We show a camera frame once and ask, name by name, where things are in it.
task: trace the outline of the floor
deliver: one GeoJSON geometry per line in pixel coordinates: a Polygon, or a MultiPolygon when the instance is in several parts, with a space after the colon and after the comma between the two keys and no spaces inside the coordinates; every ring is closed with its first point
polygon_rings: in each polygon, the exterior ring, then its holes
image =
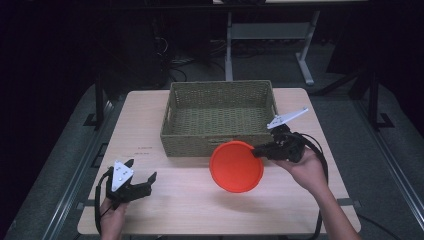
{"type": "MultiPolygon", "coordinates": [[[[305,85],[295,61],[294,53],[299,51],[302,42],[264,42],[259,45],[261,51],[256,51],[257,48],[255,52],[260,54],[233,59],[236,80],[267,79],[272,81],[273,87],[299,87],[312,93],[343,77],[326,73],[334,49],[332,44],[314,44],[310,48],[306,61],[315,79],[314,86],[305,85]]],[[[191,63],[172,70],[173,77],[163,89],[169,89],[173,80],[224,80],[223,56],[213,58],[213,62],[209,65],[191,63]]],[[[347,95],[351,85],[352,82],[349,82],[325,96],[311,96],[311,101],[348,193],[356,203],[357,213],[372,219],[398,238],[364,218],[360,218],[360,235],[363,239],[424,239],[424,226],[417,221],[412,204],[400,187],[396,172],[390,167],[393,157],[418,199],[423,199],[424,139],[384,86],[379,88],[378,110],[386,113],[395,127],[374,131],[364,114],[368,95],[361,100],[351,100],[347,95]],[[385,147],[390,154],[383,151],[385,147]]],[[[84,126],[87,116],[95,112],[94,87],[87,89],[16,216],[6,240],[99,239],[98,236],[80,235],[77,224],[98,172],[96,166],[101,162],[101,153],[107,149],[125,96],[122,94],[108,102],[105,122],[98,131],[94,131],[93,126],[84,126]]],[[[218,236],[219,233],[217,236],[167,238],[206,240],[218,239],[218,236]]],[[[158,236],[125,235],[123,239],[156,238],[158,236]]],[[[224,236],[224,239],[277,240],[278,236],[224,236]]]]}

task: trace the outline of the person's arm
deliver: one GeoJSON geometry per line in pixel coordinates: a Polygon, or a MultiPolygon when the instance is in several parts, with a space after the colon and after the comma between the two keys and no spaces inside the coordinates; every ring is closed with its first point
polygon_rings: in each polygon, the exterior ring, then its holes
{"type": "Polygon", "coordinates": [[[321,162],[311,149],[305,149],[299,163],[273,162],[286,169],[315,198],[330,239],[361,239],[328,187],[321,162]]]}
{"type": "Polygon", "coordinates": [[[103,214],[100,219],[100,225],[102,227],[101,240],[121,239],[128,204],[121,203],[117,209],[113,210],[111,208],[112,201],[109,198],[105,198],[100,206],[100,213],[103,214]]]}

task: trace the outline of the wicker basket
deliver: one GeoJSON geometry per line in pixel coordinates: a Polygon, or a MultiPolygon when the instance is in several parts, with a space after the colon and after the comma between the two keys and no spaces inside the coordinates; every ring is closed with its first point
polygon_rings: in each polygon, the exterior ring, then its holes
{"type": "Polygon", "coordinates": [[[168,157],[210,157],[222,143],[272,141],[270,81],[172,83],[161,129],[168,157]]]}

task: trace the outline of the dark background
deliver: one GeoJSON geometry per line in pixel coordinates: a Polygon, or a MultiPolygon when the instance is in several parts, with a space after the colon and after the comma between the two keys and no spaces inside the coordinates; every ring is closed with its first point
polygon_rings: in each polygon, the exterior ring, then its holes
{"type": "MultiPolygon", "coordinates": [[[[348,74],[364,64],[375,72],[424,135],[422,4],[380,2],[322,11],[314,42],[337,43],[329,72],[348,74]]],[[[207,62],[209,39],[225,36],[226,21],[222,13],[190,13],[199,17],[193,22],[174,12],[159,14],[152,26],[148,14],[92,11],[67,0],[0,4],[2,237],[96,78],[109,98],[158,89],[167,81],[167,62],[158,58],[154,36],[207,62]]]]}

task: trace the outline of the metal frame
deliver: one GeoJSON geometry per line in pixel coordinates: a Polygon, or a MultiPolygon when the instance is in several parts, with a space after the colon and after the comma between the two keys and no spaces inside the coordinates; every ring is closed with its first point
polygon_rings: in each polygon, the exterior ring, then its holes
{"type": "MultiPolygon", "coordinates": [[[[369,123],[369,112],[367,112],[365,106],[363,106],[359,101],[355,101],[355,107],[359,113],[362,113],[360,115],[362,116],[363,121],[369,123]]],[[[390,151],[390,148],[387,146],[378,129],[376,130],[372,124],[365,124],[365,126],[367,126],[368,131],[371,133],[371,136],[374,138],[382,154],[384,155],[389,171],[392,174],[392,177],[395,180],[397,186],[399,187],[399,190],[402,193],[405,201],[408,203],[412,213],[417,219],[418,224],[421,226],[421,229],[424,230],[423,202],[409,182],[405,173],[402,171],[402,168],[398,164],[398,160],[390,151]]]]}
{"type": "Polygon", "coordinates": [[[314,80],[305,60],[319,14],[320,11],[315,11],[311,21],[305,23],[233,23],[232,14],[228,12],[225,80],[234,80],[231,60],[231,43],[233,39],[304,39],[305,45],[301,52],[296,53],[296,60],[305,79],[305,83],[307,85],[314,85],[314,80]]]}
{"type": "Polygon", "coordinates": [[[96,148],[101,145],[100,140],[104,135],[105,126],[107,126],[110,121],[111,113],[113,112],[113,105],[110,101],[107,101],[106,106],[104,107],[104,121],[103,124],[99,125],[99,130],[93,131],[91,140],[82,156],[80,162],[78,163],[75,173],[72,176],[72,179],[69,181],[68,187],[65,190],[62,198],[59,200],[53,217],[50,220],[50,223],[47,229],[44,232],[42,239],[57,239],[62,226],[68,216],[68,213],[72,207],[72,204],[75,200],[75,197],[80,189],[82,181],[84,179],[87,169],[91,165],[91,160],[96,155],[96,148]]]}

